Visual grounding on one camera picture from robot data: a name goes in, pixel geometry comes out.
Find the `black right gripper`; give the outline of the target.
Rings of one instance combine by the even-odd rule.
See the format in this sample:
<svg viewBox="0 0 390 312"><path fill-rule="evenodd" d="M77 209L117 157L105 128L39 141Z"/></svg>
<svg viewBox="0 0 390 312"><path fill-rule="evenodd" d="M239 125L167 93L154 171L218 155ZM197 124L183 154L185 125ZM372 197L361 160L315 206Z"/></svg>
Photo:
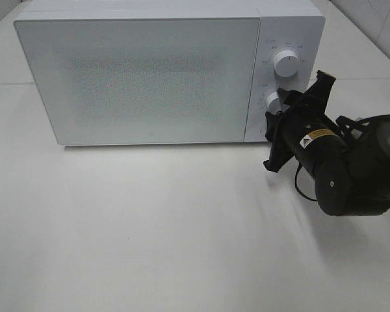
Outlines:
<svg viewBox="0 0 390 312"><path fill-rule="evenodd" d="M265 113L266 139L272 144L263 164L268 171L279 170L293 157L312 176L348 174L344 152L347 146L339 130L325 115L335 77L317 70L316 81L305 91L278 88L282 113Z"/></svg>

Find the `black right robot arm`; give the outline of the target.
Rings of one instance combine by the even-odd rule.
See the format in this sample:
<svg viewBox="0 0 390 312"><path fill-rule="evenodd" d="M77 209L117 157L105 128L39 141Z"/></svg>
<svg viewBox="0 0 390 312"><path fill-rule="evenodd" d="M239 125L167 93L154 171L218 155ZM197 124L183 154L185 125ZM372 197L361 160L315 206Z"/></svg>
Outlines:
<svg viewBox="0 0 390 312"><path fill-rule="evenodd" d="M264 167L277 173L295 158L327 215L382 215L390 208L390 114L331 120L326 107L334 82L318 71L305 92L277 90L282 109L265 114L272 146Z"/></svg>

